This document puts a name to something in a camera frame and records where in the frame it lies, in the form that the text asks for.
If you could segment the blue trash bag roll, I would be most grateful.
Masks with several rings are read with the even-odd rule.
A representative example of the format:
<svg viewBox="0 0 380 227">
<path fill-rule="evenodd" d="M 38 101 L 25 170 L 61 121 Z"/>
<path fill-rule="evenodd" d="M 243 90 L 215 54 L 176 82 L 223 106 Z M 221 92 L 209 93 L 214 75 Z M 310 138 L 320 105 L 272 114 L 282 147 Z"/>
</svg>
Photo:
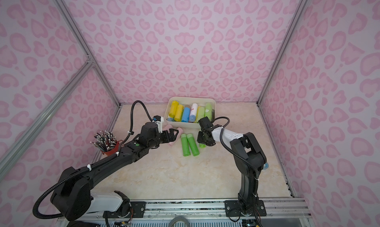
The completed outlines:
<svg viewBox="0 0 380 227">
<path fill-rule="evenodd" d="M 190 118 L 190 113 L 191 113 L 191 107 L 189 105 L 185 105 L 181 122 L 188 123 L 189 118 Z"/>
</svg>

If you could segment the white roll with blue end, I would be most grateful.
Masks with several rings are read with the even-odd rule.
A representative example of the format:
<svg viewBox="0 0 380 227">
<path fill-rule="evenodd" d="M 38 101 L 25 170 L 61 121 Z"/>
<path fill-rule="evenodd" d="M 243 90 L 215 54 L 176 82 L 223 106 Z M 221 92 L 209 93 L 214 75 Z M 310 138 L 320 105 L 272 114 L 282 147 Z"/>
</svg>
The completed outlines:
<svg viewBox="0 0 380 227">
<path fill-rule="evenodd" d="M 194 123 L 195 120 L 196 120 L 197 107 L 198 107 L 197 103 L 193 103 L 192 104 L 190 118 L 189 118 L 189 122 L 190 123 Z"/>
</svg>

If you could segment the large yellow roll front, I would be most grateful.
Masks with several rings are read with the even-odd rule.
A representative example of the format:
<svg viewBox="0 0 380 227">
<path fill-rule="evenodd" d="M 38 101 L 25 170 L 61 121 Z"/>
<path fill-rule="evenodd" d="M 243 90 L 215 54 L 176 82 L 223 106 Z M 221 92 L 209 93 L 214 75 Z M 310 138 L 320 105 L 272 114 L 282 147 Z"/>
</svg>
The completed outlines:
<svg viewBox="0 0 380 227">
<path fill-rule="evenodd" d="M 198 123 L 199 110 L 200 110 L 200 106 L 197 107 L 195 123 Z"/>
</svg>

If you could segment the light green roll front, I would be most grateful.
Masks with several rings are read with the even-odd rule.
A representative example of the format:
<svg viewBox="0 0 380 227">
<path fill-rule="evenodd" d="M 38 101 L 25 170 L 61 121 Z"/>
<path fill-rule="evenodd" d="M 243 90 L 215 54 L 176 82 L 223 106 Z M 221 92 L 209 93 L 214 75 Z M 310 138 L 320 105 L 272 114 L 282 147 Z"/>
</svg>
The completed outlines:
<svg viewBox="0 0 380 227">
<path fill-rule="evenodd" d="M 205 114 L 205 108 L 203 106 L 200 106 L 198 121 L 200 121 L 202 118 L 204 118 L 204 114 Z"/>
</svg>

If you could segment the yellow trash bag roll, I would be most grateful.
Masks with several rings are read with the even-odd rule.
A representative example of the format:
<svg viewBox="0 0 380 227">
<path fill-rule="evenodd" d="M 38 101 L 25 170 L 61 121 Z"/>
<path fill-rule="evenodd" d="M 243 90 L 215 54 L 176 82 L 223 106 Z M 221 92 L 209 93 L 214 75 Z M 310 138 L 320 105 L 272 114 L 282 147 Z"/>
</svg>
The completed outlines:
<svg viewBox="0 0 380 227">
<path fill-rule="evenodd" d="M 181 122 L 182 121 L 183 111 L 184 111 L 184 106 L 181 104 L 178 104 L 177 109 L 176 109 L 176 113 L 175 113 L 175 117 L 174 117 L 175 122 Z"/>
<path fill-rule="evenodd" d="M 168 114 L 168 116 L 170 118 L 172 118 L 172 119 L 175 118 L 178 105 L 179 105 L 178 101 L 176 101 L 176 100 L 172 101 L 170 109 L 169 109 L 169 114 Z"/>
</svg>

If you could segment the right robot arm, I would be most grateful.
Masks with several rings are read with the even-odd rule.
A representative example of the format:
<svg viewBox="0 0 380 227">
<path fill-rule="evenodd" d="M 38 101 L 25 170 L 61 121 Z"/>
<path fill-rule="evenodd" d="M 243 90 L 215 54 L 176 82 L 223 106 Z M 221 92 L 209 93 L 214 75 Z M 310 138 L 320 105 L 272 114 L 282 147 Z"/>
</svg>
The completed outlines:
<svg viewBox="0 0 380 227">
<path fill-rule="evenodd" d="M 240 134 L 221 125 L 202 126 L 198 142 L 214 146 L 217 142 L 229 151 L 241 173 L 241 187 L 237 201 L 226 201 L 226 216 L 266 216 L 264 202 L 258 196 L 258 183 L 267 158 L 253 133 Z"/>
</svg>

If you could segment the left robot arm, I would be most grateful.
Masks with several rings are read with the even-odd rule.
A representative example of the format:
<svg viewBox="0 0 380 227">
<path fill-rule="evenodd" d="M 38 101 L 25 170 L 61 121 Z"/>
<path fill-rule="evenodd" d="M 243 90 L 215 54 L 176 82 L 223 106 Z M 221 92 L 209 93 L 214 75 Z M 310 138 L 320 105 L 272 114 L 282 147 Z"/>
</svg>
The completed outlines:
<svg viewBox="0 0 380 227">
<path fill-rule="evenodd" d="M 157 123 L 146 123 L 136 138 L 121 145 L 111 156 L 79 169 L 67 168 L 59 179 L 60 185 L 52 192 L 51 203 L 69 221 L 93 212 L 106 211 L 118 217 L 129 215 L 130 199 L 121 191 L 95 194 L 92 189 L 114 172 L 143 158 L 151 149 L 174 142 L 178 134 L 176 129 L 159 131 Z"/>
</svg>

